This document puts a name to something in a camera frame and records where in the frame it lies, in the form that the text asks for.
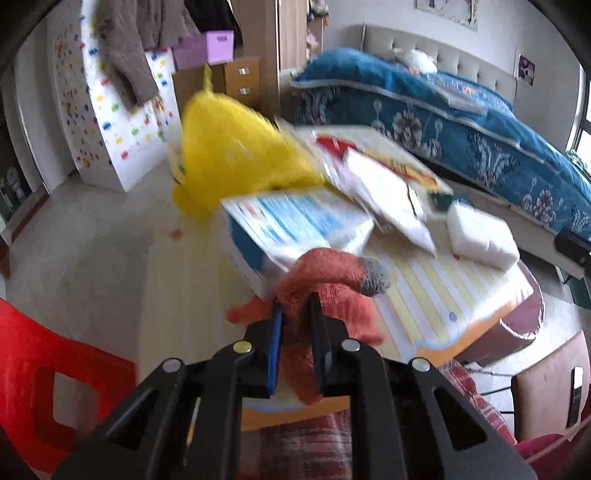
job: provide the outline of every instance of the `metal screw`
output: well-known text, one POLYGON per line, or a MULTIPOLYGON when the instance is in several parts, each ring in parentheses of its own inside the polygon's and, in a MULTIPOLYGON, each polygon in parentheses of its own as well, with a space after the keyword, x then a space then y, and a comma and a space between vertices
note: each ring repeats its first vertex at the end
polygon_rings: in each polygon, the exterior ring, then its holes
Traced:
POLYGON ((424 358, 415 358, 411 365, 418 372, 428 372, 431 368, 429 360, 425 360, 424 358))
POLYGON ((181 368, 181 362, 178 358, 169 358, 162 364, 162 370, 168 374, 178 372, 179 368, 181 368))
POLYGON ((343 340, 343 343, 340 344, 340 347, 345 352, 359 352, 359 350, 361 350, 361 344, 354 338, 347 338, 346 340, 343 340))
POLYGON ((240 340, 234 343, 233 348, 236 353, 249 353, 252 350, 252 343, 246 340, 240 340))

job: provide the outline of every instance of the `pink storage box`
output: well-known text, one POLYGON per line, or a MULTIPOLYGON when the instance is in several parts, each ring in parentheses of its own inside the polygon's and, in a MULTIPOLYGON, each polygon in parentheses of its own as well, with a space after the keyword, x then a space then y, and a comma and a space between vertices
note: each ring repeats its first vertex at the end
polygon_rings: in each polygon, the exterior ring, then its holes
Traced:
POLYGON ((173 47, 178 70, 205 65, 218 65, 234 59, 234 32, 219 30, 185 38, 173 47))

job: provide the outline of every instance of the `bed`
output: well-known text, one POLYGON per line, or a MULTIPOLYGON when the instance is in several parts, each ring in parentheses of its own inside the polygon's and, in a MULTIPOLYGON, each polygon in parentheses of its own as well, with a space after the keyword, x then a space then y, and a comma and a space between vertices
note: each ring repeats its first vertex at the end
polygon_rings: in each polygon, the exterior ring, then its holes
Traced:
POLYGON ((563 228, 591 237, 591 184, 516 119, 516 79, 426 37, 370 25, 362 32, 361 51, 328 52, 292 81, 300 97, 295 122, 372 126, 504 218, 520 248, 581 278, 582 267, 558 254, 553 238, 563 228), (379 59, 394 48, 425 51, 441 73, 419 75, 379 59), (458 107, 439 87, 460 89, 482 108, 458 107))

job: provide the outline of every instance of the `box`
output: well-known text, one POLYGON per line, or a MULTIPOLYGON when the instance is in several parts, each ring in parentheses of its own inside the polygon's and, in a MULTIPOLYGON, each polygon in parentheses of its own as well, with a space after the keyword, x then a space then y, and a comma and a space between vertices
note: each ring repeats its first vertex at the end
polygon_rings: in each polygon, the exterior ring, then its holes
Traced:
POLYGON ((327 189, 293 190, 222 201, 222 248, 260 298, 308 250, 361 254, 372 216, 327 189))
POLYGON ((185 38, 173 47, 177 70, 186 70, 201 65, 218 65, 234 58, 234 32, 219 30, 185 38))

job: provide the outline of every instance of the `white tufted headboard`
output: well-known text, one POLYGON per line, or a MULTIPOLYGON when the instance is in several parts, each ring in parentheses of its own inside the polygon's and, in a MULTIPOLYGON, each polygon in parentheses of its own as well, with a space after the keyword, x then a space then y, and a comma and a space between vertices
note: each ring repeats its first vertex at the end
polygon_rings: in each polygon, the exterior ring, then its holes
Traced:
POLYGON ((380 56, 393 48, 422 50, 436 59, 440 70, 484 85, 496 91, 511 105, 515 102, 517 81, 513 75, 499 67, 432 38, 392 28, 363 24, 362 51, 380 56))

